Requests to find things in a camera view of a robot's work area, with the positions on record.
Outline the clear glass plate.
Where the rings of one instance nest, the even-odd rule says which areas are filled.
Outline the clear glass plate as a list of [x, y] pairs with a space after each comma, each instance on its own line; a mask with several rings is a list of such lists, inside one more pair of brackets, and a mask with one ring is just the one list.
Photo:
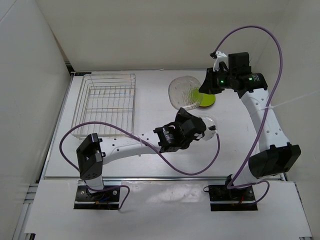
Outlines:
[[211, 114], [199, 114], [197, 116], [202, 119], [206, 126], [204, 136], [201, 139], [204, 141], [211, 140], [218, 133], [217, 119]]
[[194, 110], [203, 101], [203, 94], [199, 93], [200, 81], [193, 76], [181, 76], [171, 81], [168, 87], [168, 97], [171, 105], [179, 110]]

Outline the green plate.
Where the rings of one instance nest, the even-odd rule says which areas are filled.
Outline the green plate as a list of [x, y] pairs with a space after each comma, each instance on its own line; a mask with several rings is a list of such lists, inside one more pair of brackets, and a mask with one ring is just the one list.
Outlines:
[[195, 101], [195, 107], [199, 105], [210, 105], [216, 102], [216, 96], [214, 94], [200, 93], [198, 88], [192, 90], [192, 100]]

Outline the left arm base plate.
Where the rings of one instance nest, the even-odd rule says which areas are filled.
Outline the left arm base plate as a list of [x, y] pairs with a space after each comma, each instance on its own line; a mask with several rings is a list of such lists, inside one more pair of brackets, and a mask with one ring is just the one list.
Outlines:
[[119, 187], [90, 193], [85, 183], [80, 182], [76, 189], [73, 208], [75, 210], [118, 210], [120, 193]]

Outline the orange plate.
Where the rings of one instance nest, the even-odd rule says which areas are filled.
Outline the orange plate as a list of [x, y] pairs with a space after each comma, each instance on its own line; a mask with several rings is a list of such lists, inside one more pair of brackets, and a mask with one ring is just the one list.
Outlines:
[[205, 110], [205, 109], [211, 108], [213, 105], [214, 105], [214, 103], [212, 103], [212, 104], [201, 104], [201, 105], [198, 106], [198, 108], [201, 109], [201, 110]]

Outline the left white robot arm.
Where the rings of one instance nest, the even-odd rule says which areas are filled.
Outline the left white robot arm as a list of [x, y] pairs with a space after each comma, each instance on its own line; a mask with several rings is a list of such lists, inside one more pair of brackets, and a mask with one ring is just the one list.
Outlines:
[[127, 157], [144, 154], [173, 153], [187, 149], [192, 141], [208, 141], [215, 135], [215, 126], [207, 126], [202, 118], [180, 108], [175, 120], [144, 134], [103, 140], [89, 134], [76, 150], [80, 178], [87, 185], [87, 194], [100, 200], [105, 194], [103, 166]]

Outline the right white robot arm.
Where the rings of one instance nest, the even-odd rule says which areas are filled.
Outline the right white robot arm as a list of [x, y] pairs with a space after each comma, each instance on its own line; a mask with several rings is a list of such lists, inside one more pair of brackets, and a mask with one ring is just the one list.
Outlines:
[[266, 177], [287, 173], [301, 155], [301, 148], [291, 144], [284, 134], [272, 109], [268, 85], [261, 73], [253, 73], [249, 53], [240, 52], [226, 55], [217, 51], [211, 54], [212, 67], [199, 92], [217, 95], [225, 89], [232, 89], [244, 104], [256, 131], [254, 147], [258, 153], [249, 151], [240, 169], [226, 181], [224, 193], [230, 200], [238, 199], [243, 188], [254, 185]]

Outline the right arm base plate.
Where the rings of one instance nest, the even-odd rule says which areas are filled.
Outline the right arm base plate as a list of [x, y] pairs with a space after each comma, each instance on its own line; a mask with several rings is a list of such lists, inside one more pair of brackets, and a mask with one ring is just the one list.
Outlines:
[[209, 194], [211, 212], [257, 211], [253, 187], [227, 189], [224, 185], [208, 185], [203, 191]]

